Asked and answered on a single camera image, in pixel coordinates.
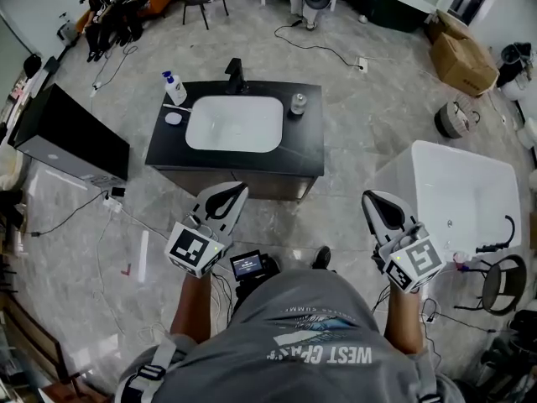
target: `bathtub faucet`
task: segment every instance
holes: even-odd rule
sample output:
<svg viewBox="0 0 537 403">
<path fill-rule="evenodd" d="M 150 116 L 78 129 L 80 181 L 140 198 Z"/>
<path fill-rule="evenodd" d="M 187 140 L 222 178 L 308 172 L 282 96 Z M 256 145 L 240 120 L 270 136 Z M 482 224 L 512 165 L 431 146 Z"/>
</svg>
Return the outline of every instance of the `bathtub faucet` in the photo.
<svg viewBox="0 0 537 403">
<path fill-rule="evenodd" d="M 495 243 L 495 244 L 492 244 L 492 245 L 483 245 L 481 248 L 476 248 L 476 254 L 485 253 L 485 252 L 496 252 L 496 251 L 499 251 L 500 249 L 506 249 L 506 248 L 509 247 L 509 244 L 511 243 L 511 241 L 513 240 L 513 237 L 514 237 L 515 225 L 514 225 L 513 219 L 509 215 L 506 215 L 505 219 L 507 219 L 509 222 L 511 222 L 511 226 L 513 227 L 513 230 L 511 232 L 511 237 L 509 238 L 509 240 L 507 242 L 503 242 L 503 243 Z"/>
</svg>

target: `black stool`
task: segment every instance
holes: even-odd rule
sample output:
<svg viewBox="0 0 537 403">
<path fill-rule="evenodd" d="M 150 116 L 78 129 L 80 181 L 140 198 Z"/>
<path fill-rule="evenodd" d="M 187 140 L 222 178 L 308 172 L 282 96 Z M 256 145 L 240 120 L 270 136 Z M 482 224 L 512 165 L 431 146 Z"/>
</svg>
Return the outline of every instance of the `black stool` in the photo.
<svg viewBox="0 0 537 403">
<path fill-rule="evenodd" d="M 513 261 L 516 265 L 510 269 L 502 270 L 502 263 Z M 453 306 L 455 309 L 464 309 L 465 311 L 481 311 L 484 309 L 491 315 L 496 317 L 502 317 L 507 315 L 514 309 L 516 309 L 517 304 L 519 303 L 522 295 L 524 293 L 524 288 L 526 286 L 526 264 L 524 260 L 521 259 L 518 255 L 508 255 L 504 259 L 500 259 L 495 265 L 487 263 L 485 260 L 481 260 L 482 263 L 486 264 L 489 269 L 468 269 L 462 270 L 462 273 L 467 272 L 479 272 L 485 278 L 485 283 L 483 284 L 482 296 L 478 297 L 479 303 L 476 307 L 466 307 L 466 306 Z M 502 285 L 502 275 L 505 276 L 505 286 L 503 291 L 501 290 Z M 494 310 L 493 306 L 499 296 L 512 296 L 513 300 L 509 305 L 500 310 Z"/>
</svg>

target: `wire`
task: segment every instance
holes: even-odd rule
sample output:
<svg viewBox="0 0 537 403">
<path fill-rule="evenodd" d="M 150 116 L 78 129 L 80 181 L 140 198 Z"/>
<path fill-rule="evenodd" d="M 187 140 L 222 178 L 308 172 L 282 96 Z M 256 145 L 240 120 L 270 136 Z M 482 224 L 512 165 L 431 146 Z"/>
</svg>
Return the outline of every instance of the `wire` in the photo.
<svg viewBox="0 0 537 403">
<path fill-rule="evenodd" d="M 302 20 L 299 20 L 299 21 L 296 21 L 294 23 L 292 23 L 291 25 L 282 25 L 281 27 L 278 27 L 275 31 L 274 31 L 274 36 L 276 36 L 278 39 L 283 39 L 285 40 L 288 44 L 291 44 L 293 46 L 296 46 L 297 48 L 300 48 L 302 50 L 313 50 L 315 48 L 317 48 L 318 50 L 329 50 L 330 52 L 334 53 L 335 55 L 337 55 L 337 57 L 343 61 L 343 63 L 345 63 L 345 65 L 347 65 L 348 67 L 357 67 L 358 69 L 360 69 L 361 71 L 363 70 L 363 67 L 359 64 L 350 64 L 350 63 L 347 63 L 345 61 L 345 59 L 339 55 L 337 52 L 335 52 L 332 48 L 326 48 L 325 46 L 319 46 L 319 45 L 312 45 L 312 46 L 300 46 L 299 44 L 294 44 L 293 42 L 291 42 L 290 40 L 286 39 L 284 36 L 279 36 L 277 35 L 277 33 L 281 30 L 281 29 L 290 29 L 290 28 L 293 28 L 293 27 L 296 27 L 298 24 L 301 24 L 302 23 Z"/>
<path fill-rule="evenodd" d="M 467 324 L 463 321 L 459 321 L 458 319 L 455 319 L 455 318 L 452 318 L 452 317 L 449 317 L 447 315 L 444 315 L 443 313 L 439 313 L 439 312 L 433 312 L 433 315 L 438 315 L 439 317 L 444 317 L 444 318 L 447 318 L 447 319 L 451 319 L 452 321 L 454 322 L 458 322 L 459 324 L 462 324 L 463 326 L 467 326 L 469 328 L 475 328 L 476 330 L 481 330 L 482 332 L 487 332 L 487 333 L 493 333 L 493 332 L 498 332 L 498 330 L 494 329 L 494 328 L 481 328 L 481 327 L 478 327 L 478 326 L 473 326 L 472 324 Z"/>
<path fill-rule="evenodd" d="M 229 285 L 229 282 L 226 278 L 224 278 L 222 275 L 219 275 L 211 270 L 211 274 L 215 277 L 216 281 L 218 282 L 218 285 L 222 289 L 222 292 L 226 296 L 228 300 L 227 305 L 227 324 L 231 321 L 231 315 L 232 315 L 232 287 Z"/>
<path fill-rule="evenodd" d="M 125 60 L 127 59 L 127 57 L 131 54 L 134 54 L 136 51 L 138 50 L 138 47 L 133 44 L 132 46 L 125 46 L 123 48 L 123 58 L 121 60 L 121 62 L 119 63 L 119 66 L 117 67 L 116 71 L 114 71 L 114 74 L 112 75 L 112 77 L 105 83 L 101 84 L 100 86 L 96 86 L 96 81 L 99 77 L 99 75 L 102 73 L 102 71 L 104 70 L 105 66 L 107 65 L 107 62 L 108 60 L 110 59 L 109 56 L 106 56 L 105 54 L 105 58 L 107 59 L 105 61 L 105 63 L 102 65 L 101 69 L 99 70 L 99 73 L 97 73 L 97 76 L 95 77 L 95 80 L 93 81 L 93 84 L 91 84 L 91 86 L 93 86 L 93 88 L 95 88 L 96 91 L 99 91 L 101 88 L 103 88 L 104 86 L 108 85 L 110 82 L 113 81 L 114 77 L 116 77 L 117 73 L 119 72 L 119 69 L 121 69 L 121 66 L 123 65 L 123 63 L 125 62 Z"/>
<path fill-rule="evenodd" d="M 222 282 L 222 280 L 218 277 L 216 277 L 216 274 L 214 272 L 211 272 L 212 275 L 214 276 L 216 282 L 218 283 L 218 287 L 222 290 L 222 293 L 224 294 L 224 296 L 226 297 L 227 299 L 227 312 L 226 312 L 226 321 L 227 323 L 229 323 L 229 306 L 231 305 L 231 302 L 230 302 L 230 299 L 229 299 L 229 295 L 227 294 L 227 291 L 225 290 L 225 286 Z"/>
<path fill-rule="evenodd" d="M 140 225 L 143 225 L 144 227 L 146 227 L 148 230 L 154 232 L 154 233 L 157 233 L 161 238 L 163 238 L 166 242 L 168 242 L 168 238 L 166 236 L 164 236 L 161 232 L 158 232 L 157 230 L 155 230 L 154 228 L 151 228 L 149 225 L 147 224 L 144 224 L 143 222 L 141 222 L 139 219 L 136 219 L 135 217 L 133 217 L 130 213 L 128 213 L 124 208 L 121 209 L 122 212 L 127 215 L 128 217 L 130 217 L 131 219 L 133 219 L 135 222 L 137 222 L 138 224 Z"/>
<path fill-rule="evenodd" d="M 389 291 L 389 284 L 388 284 L 384 287 L 382 291 L 380 291 L 377 302 L 375 303 L 375 306 L 371 310 L 371 313 L 375 313 L 375 311 L 377 310 L 377 307 L 389 297 L 389 294 L 390 294 L 390 291 Z"/>
<path fill-rule="evenodd" d="M 220 314 L 222 313 L 221 305 L 220 305 L 220 293 L 218 292 L 218 289 L 214 286 L 211 280 L 211 288 L 214 289 L 216 292 L 216 295 L 218 296 L 218 299 L 211 294 L 211 300 L 215 302 L 216 308 L 218 309 L 218 312 L 216 313 L 216 322 L 215 322 L 215 329 L 216 334 L 218 334 L 220 331 L 218 330 L 218 319 L 220 318 Z"/>
<path fill-rule="evenodd" d="M 48 233 L 52 233 L 54 230 L 56 230 L 57 228 L 60 228 L 62 225 L 64 225 L 67 221 L 69 221 L 74 215 L 75 213 L 77 213 L 78 211 L 80 211 L 81 209 L 83 209 L 84 207 L 86 207 L 87 205 L 89 205 L 90 203 L 92 203 L 93 201 L 95 201 L 97 198 L 99 198 L 101 196 L 101 194 L 106 194 L 108 195 L 108 191 L 101 191 L 99 194 L 97 194 L 95 197 L 93 197 L 90 201 L 84 203 L 82 206 L 80 207 L 77 207 L 66 219 L 64 219 L 62 222 L 60 222 L 57 226 L 51 228 L 50 230 L 46 230 L 46 231 L 43 231 L 43 232 L 37 232 L 37 231 L 33 231 L 33 232 L 20 232 L 22 234 L 31 234 L 33 238 L 38 238 L 39 236 L 43 236 L 44 234 L 48 234 Z"/>
<path fill-rule="evenodd" d="M 425 309 L 425 305 L 427 304 L 427 301 L 432 301 L 433 303 L 435 303 L 435 311 L 436 311 L 436 308 L 438 307 L 438 304 L 436 303 L 436 301 L 434 301 L 433 299 L 425 299 L 424 303 L 423 303 L 423 306 L 421 307 L 421 321 L 423 322 L 423 327 L 425 328 L 425 338 L 432 343 L 432 346 L 433 346 L 433 353 L 435 353 L 437 356 L 438 356 L 438 364 L 436 365 L 435 367 L 435 370 L 438 369 L 438 367 L 440 366 L 441 362 L 442 362 L 442 356 L 436 352 L 436 346 L 435 346 L 435 341 L 433 339 L 431 339 L 428 335 L 427 335 L 427 324 L 425 323 L 425 319 L 423 318 L 423 312 L 424 312 L 424 309 Z"/>
<path fill-rule="evenodd" d="M 293 42 L 291 42 L 290 40 L 286 39 L 285 37 L 281 36 L 281 35 L 278 35 L 276 33 L 278 33 L 278 31 L 280 29 L 289 29 L 289 28 L 293 28 L 293 27 L 296 27 L 297 25 L 301 24 L 302 23 L 302 20 L 299 20 L 299 21 L 295 21 L 294 23 L 292 23 L 291 25 L 282 25 L 281 27 L 278 27 L 275 31 L 274 31 L 274 36 L 276 36 L 278 39 L 283 39 L 285 40 L 288 44 L 291 44 L 297 48 L 300 48 L 302 50 L 313 50 L 314 48 L 317 48 L 319 50 L 329 50 L 330 52 L 333 52 L 334 54 L 336 54 L 339 59 L 341 61 L 343 61 L 343 63 L 345 63 L 345 65 L 349 66 L 349 67 L 357 67 L 358 69 L 360 69 L 361 71 L 363 70 L 363 66 L 362 65 L 359 65 L 359 64 L 350 64 L 350 63 L 347 63 L 343 57 L 341 55 L 339 55 L 337 52 L 335 52 L 332 48 L 327 48 L 325 46 L 318 46 L 318 45 L 312 45 L 312 46 L 300 46 L 298 44 L 294 44 Z M 365 57 L 365 56 L 362 56 L 362 58 L 364 60 L 384 60 L 384 61 L 393 61 L 395 63 L 404 63 L 404 64 L 409 64 L 409 65 L 412 65 L 412 67 L 417 70 L 417 71 L 420 71 L 422 73 L 425 73 L 426 75 L 429 75 L 431 78 L 433 78 L 435 81 L 438 81 L 438 82 L 441 82 L 440 79 L 438 79 L 438 76 L 435 76 L 431 73 L 429 73 L 428 71 L 424 71 L 423 69 L 420 69 L 418 66 L 412 64 L 411 62 L 409 61 L 402 61 L 402 60 L 396 60 L 395 58 L 388 58 L 388 57 Z"/>
<path fill-rule="evenodd" d="M 138 330 L 138 332 L 136 333 L 136 336 L 137 336 L 138 340 L 141 343 L 143 343 L 144 345 L 152 345 L 152 344 L 155 343 L 155 338 L 154 338 L 154 330 L 155 329 L 159 330 L 162 333 L 163 336 L 166 335 L 166 329 L 164 328 L 162 323 L 161 322 L 154 322 L 149 327 L 140 328 Z M 143 333 L 144 332 L 149 332 L 149 337 L 150 337 L 149 340 L 143 338 Z"/>
<path fill-rule="evenodd" d="M 125 336 L 125 332 L 123 331 L 123 329 L 119 325 L 119 321 L 117 320 L 116 314 L 114 313 L 112 307 L 110 306 L 110 303 L 108 303 L 108 300 L 104 295 L 104 279 L 102 278 L 101 259 L 99 258 L 99 244 L 101 243 L 102 238 L 104 236 L 104 233 L 106 232 L 106 230 L 108 228 L 108 224 L 110 224 L 110 221 L 112 220 L 112 214 L 113 214 L 113 212 L 110 211 L 110 215 L 108 216 L 107 225 L 105 225 L 104 228 L 102 229 L 101 236 L 99 237 L 99 240 L 97 240 L 97 244 L 95 245 L 95 252 L 96 252 L 96 257 L 97 257 L 97 270 L 99 272 L 99 279 L 101 280 L 101 289 L 100 290 L 94 290 L 91 293 L 91 296 L 93 297 L 93 300 L 97 300 L 97 298 L 95 297 L 95 294 L 99 294 L 102 297 L 104 302 L 107 304 L 108 310 L 112 314 L 112 317 L 114 318 L 114 321 L 116 322 L 117 329 L 121 332 L 121 334 L 123 336 Z"/>
<path fill-rule="evenodd" d="M 490 100 L 490 103 L 492 103 L 494 110 L 501 117 L 502 113 L 498 110 L 498 108 L 494 104 L 493 95 L 491 94 L 491 92 L 487 92 L 487 95 L 488 95 L 488 100 Z"/>
</svg>

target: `small white dish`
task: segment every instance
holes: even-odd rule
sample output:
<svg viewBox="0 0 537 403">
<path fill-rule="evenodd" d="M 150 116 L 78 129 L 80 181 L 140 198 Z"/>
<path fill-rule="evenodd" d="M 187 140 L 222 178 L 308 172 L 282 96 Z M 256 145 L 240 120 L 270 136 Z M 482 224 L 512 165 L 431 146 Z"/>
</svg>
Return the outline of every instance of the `small white dish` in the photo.
<svg viewBox="0 0 537 403">
<path fill-rule="evenodd" d="M 181 119 L 183 119 L 183 117 L 179 113 L 170 112 L 166 115 L 165 121 L 169 125 L 177 125 L 181 122 Z"/>
</svg>

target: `sink vanity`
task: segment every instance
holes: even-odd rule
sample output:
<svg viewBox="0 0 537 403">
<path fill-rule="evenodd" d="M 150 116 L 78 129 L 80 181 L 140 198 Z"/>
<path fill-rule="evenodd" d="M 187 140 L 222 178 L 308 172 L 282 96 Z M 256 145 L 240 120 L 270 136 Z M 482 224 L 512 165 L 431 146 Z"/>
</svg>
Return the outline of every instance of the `sink vanity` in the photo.
<svg viewBox="0 0 537 403">
<path fill-rule="evenodd" d="M 249 81 L 230 94 L 232 81 L 186 82 L 181 107 L 192 110 L 160 108 L 145 164 L 193 196 L 243 181 L 253 198 L 304 199 L 324 174 L 321 87 Z M 300 117 L 289 110 L 295 93 L 308 99 Z M 167 94 L 163 104 L 173 104 Z M 178 125 L 165 122 L 170 112 Z"/>
</svg>

